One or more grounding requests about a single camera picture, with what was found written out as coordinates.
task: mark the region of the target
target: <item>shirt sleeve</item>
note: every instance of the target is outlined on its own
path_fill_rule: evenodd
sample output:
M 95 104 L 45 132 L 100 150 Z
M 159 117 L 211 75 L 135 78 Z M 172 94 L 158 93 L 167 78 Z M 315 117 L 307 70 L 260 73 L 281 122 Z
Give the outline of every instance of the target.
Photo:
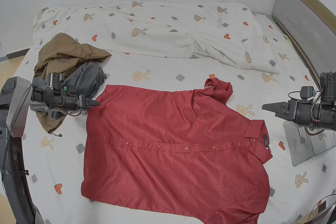
M 268 199 L 248 199 L 224 206 L 209 215 L 204 224 L 257 224 Z

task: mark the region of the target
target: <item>black motor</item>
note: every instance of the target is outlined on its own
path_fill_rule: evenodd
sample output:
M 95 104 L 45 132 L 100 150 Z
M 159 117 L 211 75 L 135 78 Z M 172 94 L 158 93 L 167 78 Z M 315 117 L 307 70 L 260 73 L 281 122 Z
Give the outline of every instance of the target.
M 288 102 L 264 104 L 262 109 L 275 112 L 275 116 L 293 121 L 300 127 L 335 130 L 336 127 L 336 72 L 320 74 L 321 91 L 317 99 L 312 86 L 304 86 L 300 91 L 300 99 L 290 97 Z

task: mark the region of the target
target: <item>orange heart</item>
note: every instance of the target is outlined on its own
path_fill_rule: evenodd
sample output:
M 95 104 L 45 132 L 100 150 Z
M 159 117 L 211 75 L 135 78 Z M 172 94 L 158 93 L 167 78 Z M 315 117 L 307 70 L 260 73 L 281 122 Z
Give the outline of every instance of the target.
M 59 195 L 62 194 L 62 191 L 61 191 L 61 187 L 62 187 L 62 186 L 63 186 L 62 184 L 57 184 L 57 185 L 54 186 L 56 192 L 57 192 Z
M 280 143 L 279 143 L 279 147 L 281 147 L 283 151 L 285 150 L 283 141 L 280 141 Z

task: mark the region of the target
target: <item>wooden floor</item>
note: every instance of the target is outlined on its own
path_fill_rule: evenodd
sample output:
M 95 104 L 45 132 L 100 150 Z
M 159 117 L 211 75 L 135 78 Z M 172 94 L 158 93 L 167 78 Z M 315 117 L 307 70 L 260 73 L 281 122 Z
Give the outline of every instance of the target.
M 24 56 L 0 62 L 0 89 L 8 78 L 11 78 Z M 6 197 L 0 194 L 0 223 L 1 224 L 15 224 L 15 218 L 11 207 Z

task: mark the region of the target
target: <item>red shirt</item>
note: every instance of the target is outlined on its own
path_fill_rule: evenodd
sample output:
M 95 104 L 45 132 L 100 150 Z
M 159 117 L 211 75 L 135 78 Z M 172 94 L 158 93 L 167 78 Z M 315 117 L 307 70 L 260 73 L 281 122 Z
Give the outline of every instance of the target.
M 86 122 L 82 195 L 132 209 L 257 223 L 272 158 L 262 120 L 226 106 L 232 85 L 180 92 L 107 85 Z

